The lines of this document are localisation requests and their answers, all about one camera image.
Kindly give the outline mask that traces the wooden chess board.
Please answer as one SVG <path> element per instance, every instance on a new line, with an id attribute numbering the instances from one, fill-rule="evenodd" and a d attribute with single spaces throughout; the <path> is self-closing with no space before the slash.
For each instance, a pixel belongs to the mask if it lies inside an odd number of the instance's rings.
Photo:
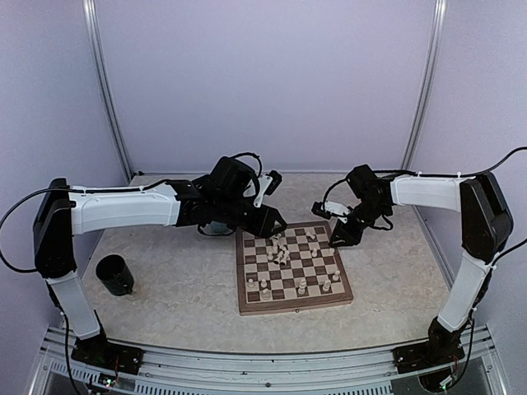
<path id="1" fill-rule="evenodd" d="M 306 231 L 315 234 L 317 240 L 307 238 Z M 290 224 L 282 232 L 287 239 L 290 260 L 285 267 L 280 267 L 267 259 L 268 239 L 237 231 L 236 275 L 240 314 L 279 314 L 351 304 L 350 282 L 338 250 L 329 246 L 330 233 L 327 221 Z M 319 249 L 317 258 L 311 256 L 314 248 Z M 336 270 L 341 272 L 338 281 L 333 280 Z M 250 278 L 254 280 L 254 288 L 247 286 Z M 302 278 L 307 280 L 307 294 L 299 297 L 296 288 Z M 262 279 L 268 282 L 269 300 L 262 299 Z M 332 282 L 327 294 L 322 291 L 326 280 Z"/>

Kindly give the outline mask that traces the white chess king piece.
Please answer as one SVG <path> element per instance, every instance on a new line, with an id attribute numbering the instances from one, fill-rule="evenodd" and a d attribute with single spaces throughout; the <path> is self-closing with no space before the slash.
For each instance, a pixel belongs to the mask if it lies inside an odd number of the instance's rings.
<path id="1" fill-rule="evenodd" d="M 305 278 L 300 279 L 296 293 L 299 297 L 303 297 L 307 294 L 307 280 Z"/>

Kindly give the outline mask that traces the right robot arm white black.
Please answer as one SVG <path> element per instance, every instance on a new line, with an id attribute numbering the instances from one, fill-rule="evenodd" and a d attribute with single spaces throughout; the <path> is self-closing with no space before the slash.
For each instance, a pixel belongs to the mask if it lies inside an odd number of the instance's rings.
<path id="1" fill-rule="evenodd" d="M 435 254 L 452 256 L 449 294 L 428 329 L 421 357 L 429 365 L 440 364 L 459 345 L 459 337 L 487 293 L 492 273 L 509 249 L 514 220 L 501 187 L 491 170 L 472 174 L 424 174 L 409 170 L 373 170 L 369 165 L 353 168 L 344 178 L 355 195 L 356 206 L 331 202 L 323 197 L 313 208 L 325 218 L 336 220 L 330 245 L 354 246 L 366 229 L 377 228 L 395 207 L 412 207 L 423 221 L 446 218 L 453 235 L 438 236 L 424 224 Z M 451 254 L 447 248 L 457 247 Z"/>

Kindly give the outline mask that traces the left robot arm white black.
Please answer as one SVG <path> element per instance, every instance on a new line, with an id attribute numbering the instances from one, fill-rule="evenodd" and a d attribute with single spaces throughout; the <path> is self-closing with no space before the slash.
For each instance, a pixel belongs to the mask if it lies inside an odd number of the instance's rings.
<path id="1" fill-rule="evenodd" d="M 268 239 L 287 227 L 278 209 L 264 204 L 282 182 L 275 170 L 257 174 L 239 156 L 223 156 L 209 174 L 194 180 L 164 179 L 122 188 L 71 187 L 55 179 L 33 224 L 35 269 L 45 279 L 86 356 L 109 365 L 115 348 L 88 302 L 77 273 L 73 238 L 133 226 L 222 223 Z"/>

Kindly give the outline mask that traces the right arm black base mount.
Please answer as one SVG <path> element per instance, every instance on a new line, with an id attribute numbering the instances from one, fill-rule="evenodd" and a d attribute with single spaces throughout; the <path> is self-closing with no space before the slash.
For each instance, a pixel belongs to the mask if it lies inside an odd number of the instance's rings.
<path id="1" fill-rule="evenodd" d="M 449 364 L 457 358 L 465 357 L 462 346 L 448 347 L 446 350 L 433 351 L 428 342 L 396 347 L 392 351 L 394 363 L 399 374 L 406 374 L 438 365 Z"/>

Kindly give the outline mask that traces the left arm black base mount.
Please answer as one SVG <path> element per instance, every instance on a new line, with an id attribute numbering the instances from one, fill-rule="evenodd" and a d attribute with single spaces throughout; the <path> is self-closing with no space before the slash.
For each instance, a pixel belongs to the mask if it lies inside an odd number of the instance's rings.
<path id="1" fill-rule="evenodd" d="M 72 359 L 115 373 L 138 375 L 143 358 L 143 350 L 106 340 L 78 340 L 73 347 Z"/>

